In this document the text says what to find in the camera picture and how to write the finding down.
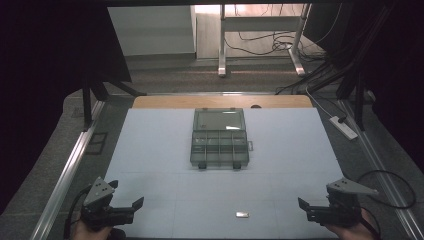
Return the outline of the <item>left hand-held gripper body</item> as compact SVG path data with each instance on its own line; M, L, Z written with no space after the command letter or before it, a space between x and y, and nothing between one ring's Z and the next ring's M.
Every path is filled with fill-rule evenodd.
M114 188L98 177L89 190L81 209L81 220L94 231L104 227L131 224L134 218L132 207L113 208L110 202Z

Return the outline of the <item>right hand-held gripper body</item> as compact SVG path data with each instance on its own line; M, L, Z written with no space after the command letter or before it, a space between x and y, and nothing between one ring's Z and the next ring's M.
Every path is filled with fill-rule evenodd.
M359 223L361 206L358 195L377 196L379 192L347 178L326 185L329 206L311 206L306 203L306 216L310 222L321 225L352 227Z

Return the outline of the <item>clear grey compartment box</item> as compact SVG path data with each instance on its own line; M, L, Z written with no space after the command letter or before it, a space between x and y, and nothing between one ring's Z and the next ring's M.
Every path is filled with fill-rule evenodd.
M246 167L249 141L242 108L197 108L190 162L198 169Z

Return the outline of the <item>person's right hand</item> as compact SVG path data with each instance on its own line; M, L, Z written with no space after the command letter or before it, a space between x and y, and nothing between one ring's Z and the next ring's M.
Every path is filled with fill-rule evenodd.
M374 240L374 235L361 223L350 228L326 225L340 240Z

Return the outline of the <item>person's left hand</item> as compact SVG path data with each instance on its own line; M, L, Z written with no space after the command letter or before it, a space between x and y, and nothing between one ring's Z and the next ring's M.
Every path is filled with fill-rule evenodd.
M107 240L112 228L105 227L99 231L93 231L82 221L79 221L72 233L72 240Z

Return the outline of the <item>dark floor hatch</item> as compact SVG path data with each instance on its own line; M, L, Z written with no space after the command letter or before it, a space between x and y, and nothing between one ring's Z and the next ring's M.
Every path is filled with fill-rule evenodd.
M87 155L101 155L108 137L107 132L94 133L86 147Z

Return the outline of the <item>light blue table mat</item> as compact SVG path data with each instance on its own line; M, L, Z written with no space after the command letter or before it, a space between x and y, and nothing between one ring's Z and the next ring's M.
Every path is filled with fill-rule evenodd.
M128 112L108 180L115 206L144 198L130 237L161 239L312 239L331 232L307 220L298 198L327 204L326 185L342 173L314 108L247 109L250 161L240 171L190 163L191 109ZM248 212L249 218L235 213Z

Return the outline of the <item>white power strip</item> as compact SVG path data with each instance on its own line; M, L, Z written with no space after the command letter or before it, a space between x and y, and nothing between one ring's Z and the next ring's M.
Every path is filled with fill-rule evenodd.
M358 137L357 133L353 131L346 123L343 118L333 116L329 119L332 125L337 128L347 139L353 140Z

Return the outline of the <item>black metal stand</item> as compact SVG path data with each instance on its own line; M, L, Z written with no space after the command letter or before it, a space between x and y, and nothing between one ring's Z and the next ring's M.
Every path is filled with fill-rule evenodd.
M346 75L336 91L338 99L347 99L352 92L355 92L353 119L361 131L365 130L363 125L364 91L365 85L361 73Z
M94 76L84 76L82 78L82 94L83 94L83 113L84 113L84 129L86 132L93 125L91 94L94 94L97 100L105 101L108 99L109 93L104 85L105 82L123 90L131 96L146 96L146 93L139 92L126 84L114 79L106 74L98 73Z

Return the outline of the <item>wooden table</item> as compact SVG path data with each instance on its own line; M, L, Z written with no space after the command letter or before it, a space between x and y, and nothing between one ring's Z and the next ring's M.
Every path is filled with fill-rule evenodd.
M225 96L139 96L136 109L193 109L193 108L311 108L304 95L225 95Z

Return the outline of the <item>black curtain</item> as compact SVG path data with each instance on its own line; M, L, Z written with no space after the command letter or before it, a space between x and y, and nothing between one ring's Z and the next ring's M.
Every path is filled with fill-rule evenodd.
M0 215L85 83L131 80L108 8L0 0Z
M353 60L382 7L392 9L361 67L373 111L424 173L424 0L314 3L304 35L342 68Z

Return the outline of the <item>white cabinet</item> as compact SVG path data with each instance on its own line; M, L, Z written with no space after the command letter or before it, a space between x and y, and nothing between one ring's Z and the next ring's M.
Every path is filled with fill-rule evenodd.
M125 56L194 54L193 6L109 7Z

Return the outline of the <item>silver metal rail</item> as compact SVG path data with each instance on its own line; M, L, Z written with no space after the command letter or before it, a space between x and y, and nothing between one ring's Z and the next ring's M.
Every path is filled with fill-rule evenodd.
M401 190L395 185L394 178L388 173L384 166L380 155L373 146L367 133L360 129L354 120L354 110L348 100L338 100L337 103L347 114L347 122L354 131L358 134L358 141L369 161L371 168L377 171L377 179L382 186L382 189L387 196L389 203L397 206L405 206L406 199L401 195ZM400 220L402 227L411 240L424 240L424 228L419 226L419 223L412 212L411 208L397 209L395 213Z
M29 240L47 239L80 165L83 153L88 146L95 127L97 126L98 119L104 105L104 101L97 101L94 104L91 111L92 122L89 124L87 130L80 133Z

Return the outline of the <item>white desk frame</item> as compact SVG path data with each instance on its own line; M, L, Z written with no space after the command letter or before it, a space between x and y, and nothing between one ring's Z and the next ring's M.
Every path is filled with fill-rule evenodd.
M299 16L264 16L264 17L226 17L225 6L220 6L220 40L218 76L226 76L226 45L227 32L259 32L259 31L294 31L293 42L289 45L288 53L299 76L306 74L298 53L298 45L303 34L310 4L304 4Z

